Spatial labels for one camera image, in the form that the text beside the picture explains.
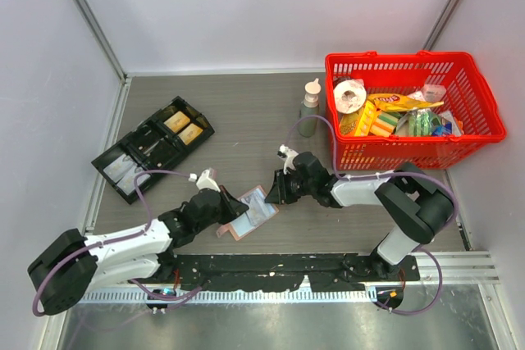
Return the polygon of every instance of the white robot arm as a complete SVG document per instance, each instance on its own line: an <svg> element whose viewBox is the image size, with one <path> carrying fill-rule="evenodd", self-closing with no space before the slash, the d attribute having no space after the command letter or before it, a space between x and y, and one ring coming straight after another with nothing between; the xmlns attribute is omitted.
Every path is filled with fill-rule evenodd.
<svg viewBox="0 0 525 350"><path fill-rule="evenodd" d="M46 280L40 297L44 313L65 311L86 292L115 283L135 278L167 279L174 266L173 248L190 243L211 224L229 223L249 209L219 186L212 174L211 169L205 170L196 182L199 192L179 208L152 220L147 230L141 225L87 237L78 229L61 234L28 268L38 290L51 270L72 253L79 253Z"/></svg>
<svg viewBox="0 0 525 350"><path fill-rule="evenodd" d="M351 175L329 174L310 152L297 153L282 145L277 154L285 166L275 171L266 202L291 204L302 196L311 195L324 207L364 204L386 208L395 227L372 252L375 257L373 269L382 277L395 271L420 244L430 243L454 210L450 196L411 163L395 171L352 180ZM397 176L403 174L422 174L422 177ZM412 199L410 195L415 193L417 197Z"/></svg>

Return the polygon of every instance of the plastic bottle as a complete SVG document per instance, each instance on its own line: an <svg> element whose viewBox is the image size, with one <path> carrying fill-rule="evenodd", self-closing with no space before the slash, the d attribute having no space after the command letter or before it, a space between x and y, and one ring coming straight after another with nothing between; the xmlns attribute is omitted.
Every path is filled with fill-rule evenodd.
<svg viewBox="0 0 525 350"><path fill-rule="evenodd" d="M308 115L319 115L319 93L321 92L319 78L304 85L304 90L306 91L306 94L304 95L304 100L301 104L299 116L303 118ZM316 126L317 118L303 120L299 123L299 134L303 137L312 137L315 134Z"/></svg>

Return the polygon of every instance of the red plastic shopping basket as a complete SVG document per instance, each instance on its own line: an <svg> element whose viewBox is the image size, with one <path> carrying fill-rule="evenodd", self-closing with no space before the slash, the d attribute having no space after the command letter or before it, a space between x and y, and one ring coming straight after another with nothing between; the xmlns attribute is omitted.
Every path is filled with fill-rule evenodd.
<svg viewBox="0 0 525 350"><path fill-rule="evenodd" d="M464 135L445 137L348 137L339 131L334 79L363 79L368 93L410 94L424 84L447 89L438 112L451 110ZM326 57L326 118L336 130L339 170L389 169L411 161L422 168L445 169L506 135L491 89L466 52L378 55L333 53Z"/></svg>

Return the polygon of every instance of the black plastic tray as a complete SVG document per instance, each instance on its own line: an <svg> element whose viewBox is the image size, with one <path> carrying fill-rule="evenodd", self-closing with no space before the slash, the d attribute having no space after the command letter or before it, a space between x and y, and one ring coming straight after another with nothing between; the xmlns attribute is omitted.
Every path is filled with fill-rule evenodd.
<svg viewBox="0 0 525 350"><path fill-rule="evenodd" d="M184 144L177 133L171 131L164 121L182 111L193 123L203 129L188 145ZM113 163L120 155L129 156L144 170L173 170L195 149L210 138L215 130L206 117L190 106L180 97L174 98L167 106L161 108L142 122L137 128L126 134L122 139L110 147L106 152L91 162L104 179L114 188L128 204L136 201L138 195L133 190L126 194L113 181L104 169ZM151 174L139 187L142 192L156 184L164 174Z"/></svg>

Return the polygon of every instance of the gray floor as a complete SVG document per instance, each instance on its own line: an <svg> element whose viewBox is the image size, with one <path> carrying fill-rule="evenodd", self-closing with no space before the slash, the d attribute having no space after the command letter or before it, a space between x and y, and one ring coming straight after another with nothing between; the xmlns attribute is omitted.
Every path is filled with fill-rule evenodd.
<svg viewBox="0 0 525 350"><path fill-rule="evenodd" d="M304 84L315 77L324 80L324 75L314 74L134 78L119 135L128 133L179 95L208 118L216 133L177 170L200 173L213 167L217 181L235 196L258 184L268 191L273 171L282 166L277 149L298 119ZM316 135L310 139L295 134L290 146L297 151L310 150L325 166L331 166L330 143L323 125L317 126ZM431 174L442 176L439 171ZM194 184L170 176L150 189L146 198L154 215L159 215L178 207L196 191ZM145 220L139 202L129 206L106 188L95 232L123 230ZM369 252L392 225L392 219L380 207L327 209L311 198L303 198L294 205L280 207L277 216L239 242L229 234L218 239L212 227L179 252ZM451 226L429 248L453 252L463 250L463 244L458 230Z"/></svg>
<svg viewBox="0 0 525 350"><path fill-rule="evenodd" d="M423 307L435 291L409 286L403 309ZM445 286L430 311L410 317L371 303L188 305L155 316L144 305L99 304L72 309L65 327L61 350L497 349L476 285Z"/></svg>

